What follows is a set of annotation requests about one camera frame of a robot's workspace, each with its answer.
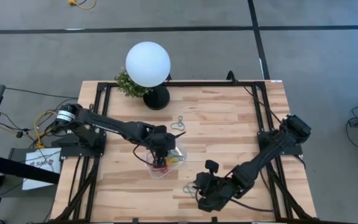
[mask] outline potted plant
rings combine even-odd
[[[119,72],[114,79],[119,85],[118,90],[125,93],[125,96],[143,97],[153,91],[152,88],[140,86],[132,81],[126,70]]]

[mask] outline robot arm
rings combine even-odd
[[[310,135],[310,127],[297,116],[287,116],[279,130],[269,133],[264,139],[263,150],[251,161],[235,166],[225,177],[216,177],[219,165],[206,161],[207,172],[196,176],[195,184],[203,197],[198,200],[198,208],[206,212],[220,211],[227,202],[241,198],[253,186],[259,171],[278,156],[286,147],[304,143]]]
[[[92,148],[99,136],[99,133],[94,131],[97,128],[119,134],[133,144],[146,147],[155,156],[153,161],[155,168],[165,167],[168,151],[175,149],[176,138],[184,134],[174,136],[167,133],[166,126],[108,118],[84,109],[78,104],[67,104],[60,108],[52,132],[71,130],[80,138],[82,144]]]

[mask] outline lamp base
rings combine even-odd
[[[153,91],[143,96],[143,101],[149,109],[160,110],[169,103],[170,95],[164,86],[155,86]]]

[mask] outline wooden tabletop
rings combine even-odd
[[[96,81],[83,82],[79,104],[87,108],[94,102],[96,86]],[[266,86],[271,110],[283,118],[289,113],[283,83],[266,81]],[[151,179],[144,164],[132,154],[134,145],[109,133],[106,151],[99,165],[91,221],[131,222],[134,217],[139,218],[140,222],[210,222],[211,217],[227,222],[274,220],[272,213],[255,212],[232,202],[227,203],[220,212],[204,212],[198,210],[196,200],[191,195],[183,192],[183,187],[194,181],[198,172],[206,172],[205,160],[218,162],[218,175],[224,176],[235,165],[251,160],[259,152],[253,98],[240,86],[168,89],[171,97],[169,105],[163,110],[153,111],[144,105],[142,98],[125,97],[117,88],[113,88],[108,117],[164,124],[169,132],[178,134],[180,131],[169,127],[178,121],[179,116],[183,116],[186,134],[178,141],[188,153],[187,161],[166,177]],[[139,148],[137,152],[143,154],[145,149]],[[51,218],[57,217],[67,206],[76,160],[69,158],[63,164]],[[282,156],[282,160],[289,191],[307,213],[315,216],[303,164],[293,156]],[[269,192],[260,176],[254,188],[239,201],[257,208],[272,209]],[[84,217],[85,208],[86,200],[83,200],[80,218]]]

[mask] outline white globe lamp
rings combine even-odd
[[[169,76],[171,61],[161,45],[141,42],[133,46],[126,58],[126,70],[136,84],[153,88],[153,91],[143,97],[147,107],[160,110],[168,105],[169,92],[160,84]]]

